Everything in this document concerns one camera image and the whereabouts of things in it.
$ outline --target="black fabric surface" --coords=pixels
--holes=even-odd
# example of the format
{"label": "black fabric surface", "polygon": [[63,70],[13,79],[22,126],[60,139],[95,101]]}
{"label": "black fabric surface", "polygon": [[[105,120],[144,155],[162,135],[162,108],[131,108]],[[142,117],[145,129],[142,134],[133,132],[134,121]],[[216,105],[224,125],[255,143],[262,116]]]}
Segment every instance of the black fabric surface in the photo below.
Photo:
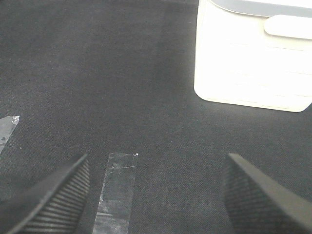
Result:
{"label": "black fabric surface", "polygon": [[131,234],[233,234],[220,196],[239,153],[312,201],[312,108],[201,100],[197,3],[0,1],[0,117],[20,122],[0,155],[0,201],[87,152],[91,233],[109,153],[139,153]]}

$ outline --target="white box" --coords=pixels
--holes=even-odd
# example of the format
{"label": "white box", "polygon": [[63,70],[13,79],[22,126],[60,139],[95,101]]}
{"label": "white box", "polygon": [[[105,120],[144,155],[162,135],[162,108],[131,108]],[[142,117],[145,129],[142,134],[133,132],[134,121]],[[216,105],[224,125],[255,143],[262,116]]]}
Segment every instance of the white box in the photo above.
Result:
{"label": "white box", "polygon": [[303,38],[312,35],[312,22],[246,13],[199,1],[195,92],[208,101],[305,110],[312,103],[312,40]]}

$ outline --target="white plastic container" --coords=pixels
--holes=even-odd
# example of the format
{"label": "white plastic container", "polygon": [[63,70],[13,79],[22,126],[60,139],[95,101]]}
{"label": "white plastic container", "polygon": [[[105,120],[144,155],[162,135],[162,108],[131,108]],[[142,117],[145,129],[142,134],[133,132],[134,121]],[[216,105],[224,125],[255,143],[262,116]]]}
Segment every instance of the white plastic container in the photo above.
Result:
{"label": "white plastic container", "polygon": [[[229,9],[216,1],[230,3]],[[199,1],[194,84],[198,96],[291,112],[312,103],[312,19],[306,17],[312,17],[312,1],[267,4],[273,1]]]}

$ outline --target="tape piece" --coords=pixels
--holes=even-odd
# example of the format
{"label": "tape piece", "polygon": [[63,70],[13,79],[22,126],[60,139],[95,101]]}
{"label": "tape piece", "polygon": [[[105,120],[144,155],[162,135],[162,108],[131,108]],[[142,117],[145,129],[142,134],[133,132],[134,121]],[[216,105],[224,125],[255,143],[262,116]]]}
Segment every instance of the tape piece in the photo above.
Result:
{"label": "tape piece", "polygon": [[7,116],[0,119],[0,153],[4,149],[19,121],[19,116]]}
{"label": "tape piece", "polygon": [[138,154],[109,155],[93,234],[127,234]]}

